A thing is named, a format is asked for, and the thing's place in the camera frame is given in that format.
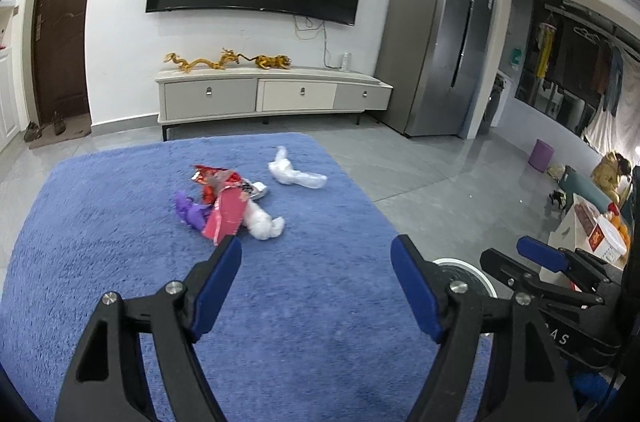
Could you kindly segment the red white cardboard box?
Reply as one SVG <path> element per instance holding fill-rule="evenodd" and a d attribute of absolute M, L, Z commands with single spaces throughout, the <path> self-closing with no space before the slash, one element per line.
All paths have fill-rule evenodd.
<path fill-rule="evenodd" d="M 611 203 L 601 213 L 587 202 L 577 202 L 574 212 L 586 233 L 587 249 L 606 263 L 623 264 L 629 250 L 628 233 L 615 205 Z"/>

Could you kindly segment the white plastic bag far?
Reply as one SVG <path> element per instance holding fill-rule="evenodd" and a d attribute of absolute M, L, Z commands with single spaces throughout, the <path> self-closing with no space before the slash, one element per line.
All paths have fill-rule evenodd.
<path fill-rule="evenodd" d="M 328 178 L 319 173 L 307 173 L 298 171 L 288 160 L 288 151 L 284 146 L 279 146 L 273 161 L 268 163 L 271 175 L 283 185 L 297 185 L 309 189 L 320 189 Z"/>

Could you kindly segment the golden dragon ornament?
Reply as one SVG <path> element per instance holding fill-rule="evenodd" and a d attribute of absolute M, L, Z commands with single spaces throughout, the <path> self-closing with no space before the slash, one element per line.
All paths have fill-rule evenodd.
<path fill-rule="evenodd" d="M 186 60 L 179 56 L 175 52 L 171 52 L 165 55 L 164 63 L 171 63 L 178 67 L 178 69 L 184 74 L 188 74 L 194 68 L 198 66 L 205 66 L 213 70 L 224 70 L 230 64 L 239 64 L 240 55 L 233 50 L 223 49 L 221 51 L 219 60 L 208 60 L 204 57 L 195 58 L 195 60 Z"/>

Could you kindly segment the golden tiger ornament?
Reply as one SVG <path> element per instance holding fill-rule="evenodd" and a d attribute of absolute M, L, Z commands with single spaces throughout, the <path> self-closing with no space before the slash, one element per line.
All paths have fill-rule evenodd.
<path fill-rule="evenodd" d="M 247 57 L 244 54 L 238 55 L 240 60 L 245 60 L 247 63 L 253 63 L 257 68 L 262 70 L 269 69 L 288 69 L 291 67 L 291 58 L 286 55 L 256 55 L 253 57 Z"/>

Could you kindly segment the red snack wrapper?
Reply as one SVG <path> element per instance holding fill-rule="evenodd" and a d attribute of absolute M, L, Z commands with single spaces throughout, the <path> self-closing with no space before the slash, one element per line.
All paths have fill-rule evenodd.
<path fill-rule="evenodd" d="M 192 179 L 203 187 L 202 202 L 212 205 L 218 194 L 224 189 L 239 187 L 252 200 L 258 200 L 267 194 L 268 187 L 262 182 L 251 182 L 243 179 L 238 172 L 224 168 L 212 168 L 197 164 Z"/>

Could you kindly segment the white grey TV cabinet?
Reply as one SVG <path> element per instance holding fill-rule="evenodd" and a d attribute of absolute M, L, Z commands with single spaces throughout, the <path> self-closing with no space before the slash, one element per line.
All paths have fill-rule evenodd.
<path fill-rule="evenodd" d="M 155 82 L 163 139 L 186 123 L 384 111 L 393 92 L 372 76 L 308 67 L 163 70 Z"/>

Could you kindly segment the brown wooden door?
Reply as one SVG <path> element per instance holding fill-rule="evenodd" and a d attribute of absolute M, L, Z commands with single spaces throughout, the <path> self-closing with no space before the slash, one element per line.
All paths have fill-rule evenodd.
<path fill-rule="evenodd" d="M 86 8 L 87 0 L 35 0 L 32 81 L 41 123 L 89 111 Z"/>

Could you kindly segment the white power strip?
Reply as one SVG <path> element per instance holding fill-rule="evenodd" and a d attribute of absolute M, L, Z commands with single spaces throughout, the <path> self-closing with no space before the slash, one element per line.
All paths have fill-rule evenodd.
<path fill-rule="evenodd" d="M 349 71 L 350 60 L 351 59 L 352 59 L 352 54 L 350 54 L 349 52 L 345 52 L 342 55 L 341 71 Z"/>

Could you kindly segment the blue fuzzy blanket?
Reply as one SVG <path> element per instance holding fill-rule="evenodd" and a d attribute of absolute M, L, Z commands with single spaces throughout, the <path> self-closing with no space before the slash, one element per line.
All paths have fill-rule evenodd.
<path fill-rule="evenodd" d="M 320 189 L 280 184 L 279 146 Z M 395 228 L 314 140 L 281 133 L 185 139 L 58 164 L 13 249 L 1 299 L 1 362 L 36 416 L 53 418 L 70 358 L 100 296 L 153 293 L 213 246 L 180 222 L 197 164 L 268 186 L 285 220 L 267 241 L 243 235 L 242 264 L 212 332 L 195 350 L 231 421 L 402 421 L 436 345 L 390 264 Z"/>

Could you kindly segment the brown door mat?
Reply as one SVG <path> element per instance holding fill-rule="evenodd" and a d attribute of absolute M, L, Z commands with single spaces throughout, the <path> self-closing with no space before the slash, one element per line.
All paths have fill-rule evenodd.
<path fill-rule="evenodd" d="M 48 124 L 41 130 L 41 135 L 27 144 L 29 149 L 37 149 L 67 141 L 84 138 L 91 133 L 91 117 L 88 113 L 66 118 L 65 130 L 56 134 L 54 125 Z"/>

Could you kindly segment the white wall cabinets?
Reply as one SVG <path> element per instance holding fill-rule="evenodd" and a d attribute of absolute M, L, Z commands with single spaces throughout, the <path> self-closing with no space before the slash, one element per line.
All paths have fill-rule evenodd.
<path fill-rule="evenodd" d="M 0 149 L 10 144 L 18 133 L 18 113 L 12 75 L 11 25 L 14 6 L 1 5 L 1 50 L 0 50 Z"/>

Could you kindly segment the purple small bin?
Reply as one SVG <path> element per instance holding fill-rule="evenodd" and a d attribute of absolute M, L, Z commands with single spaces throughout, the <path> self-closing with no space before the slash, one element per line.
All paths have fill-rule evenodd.
<path fill-rule="evenodd" d="M 544 173 L 549 168 L 553 155 L 554 148 L 542 139 L 537 139 L 527 162 L 536 171 Z"/>

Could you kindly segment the pink paper box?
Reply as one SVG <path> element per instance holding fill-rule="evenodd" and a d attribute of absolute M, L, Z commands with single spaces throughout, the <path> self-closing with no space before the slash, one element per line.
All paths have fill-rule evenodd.
<path fill-rule="evenodd" d="M 249 194 L 240 185 L 222 187 L 215 199 L 202 230 L 205 238 L 218 246 L 224 237 L 234 236 L 243 222 Z"/>

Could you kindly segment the shoes by door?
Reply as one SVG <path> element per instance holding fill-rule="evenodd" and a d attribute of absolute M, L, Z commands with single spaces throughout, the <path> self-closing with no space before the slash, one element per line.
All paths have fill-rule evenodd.
<path fill-rule="evenodd" d="M 63 116 L 57 111 L 52 116 L 52 121 L 49 124 L 39 125 L 34 121 L 30 121 L 23 134 L 25 143 L 32 143 L 37 139 L 42 138 L 44 133 L 53 134 L 58 136 L 66 131 L 66 122 Z"/>

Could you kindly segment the small purple wrapper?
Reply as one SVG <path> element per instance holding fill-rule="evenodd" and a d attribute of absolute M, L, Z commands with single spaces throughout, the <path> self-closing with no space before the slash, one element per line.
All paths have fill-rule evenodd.
<path fill-rule="evenodd" d="M 174 196 L 174 210 L 182 223 L 196 231 L 202 231 L 210 216 L 210 205 L 198 203 L 188 197 L 183 191 L 177 191 Z"/>

